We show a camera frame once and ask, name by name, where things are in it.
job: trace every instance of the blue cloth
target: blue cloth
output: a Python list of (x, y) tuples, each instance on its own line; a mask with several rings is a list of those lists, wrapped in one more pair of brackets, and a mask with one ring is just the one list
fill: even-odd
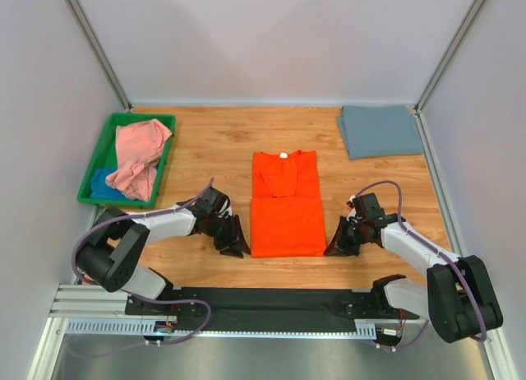
[(405, 106), (344, 106), (337, 123), (351, 160), (423, 153), (414, 118)]
[(106, 176), (113, 173), (115, 168), (97, 169), (91, 178), (91, 195), (94, 199), (112, 199), (119, 201), (131, 201), (115, 188), (106, 185)]

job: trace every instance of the orange cloth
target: orange cloth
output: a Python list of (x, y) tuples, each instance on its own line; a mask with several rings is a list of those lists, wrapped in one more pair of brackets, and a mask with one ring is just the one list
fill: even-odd
[(253, 257), (321, 257), (327, 246), (315, 151), (252, 161)]
[(147, 202), (157, 176), (155, 165), (172, 132), (156, 118), (117, 127), (115, 132), (118, 169), (106, 177), (106, 184), (126, 197)]

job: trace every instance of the folded orange shirt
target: folded orange shirt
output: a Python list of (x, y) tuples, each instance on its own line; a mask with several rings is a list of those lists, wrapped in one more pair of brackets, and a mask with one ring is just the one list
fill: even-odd
[(253, 257), (321, 257), (326, 248), (315, 151), (288, 158), (254, 154), (251, 250)]

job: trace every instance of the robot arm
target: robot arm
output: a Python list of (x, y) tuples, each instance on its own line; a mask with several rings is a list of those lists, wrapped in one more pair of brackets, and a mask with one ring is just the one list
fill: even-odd
[(402, 275), (375, 281), (373, 289), (380, 291), (381, 302), (429, 319), (439, 336), (449, 343), (477, 335), (481, 329), (475, 308), (453, 264), (467, 281), (486, 329), (502, 325), (501, 308), (482, 260), (446, 251), (416, 232), (403, 218), (399, 223), (397, 214), (386, 215), (374, 193), (351, 197), (348, 204), (353, 210), (347, 218), (340, 217), (325, 255), (358, 255), (361, 244), (376, 243), (427, 278), (427, 286)]
[[(250, 254), (239, 217), (233, 215), (226, 195), (210, 187), (191, 206), (181, 205), (152, 211), (150, 214), (162, 213), (155, 217), (108, 208), (95, 222), (108, 225), (82, 244), (76, 255), (77, 266), (108, 292), (125, 290), (148, 299), (166, 300), (173, 285), (160, 274), (138, 265), (146, 245), (175, 236), (206, 234), (214, 238), (215, 248), (223, 255), (243, 258), (243, 253)], [(126, 220), (109, 222), (126, 216)], [(108, 239), (119, 239), (119, 243), (113, 248)]]

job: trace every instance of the white wall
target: white wall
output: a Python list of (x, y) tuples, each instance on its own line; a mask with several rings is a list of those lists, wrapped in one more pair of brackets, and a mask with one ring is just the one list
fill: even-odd
[(90, 206), (76, 202), (119, 110), (63, 0), (0, 0), (0, 378), (25, 378)]
[(525, 0), (489, 0), (424, 110), (467, 253), (487, 266), (526, 378)]
[(134, 104), (410, 104), (471, 1), (81, 0)]

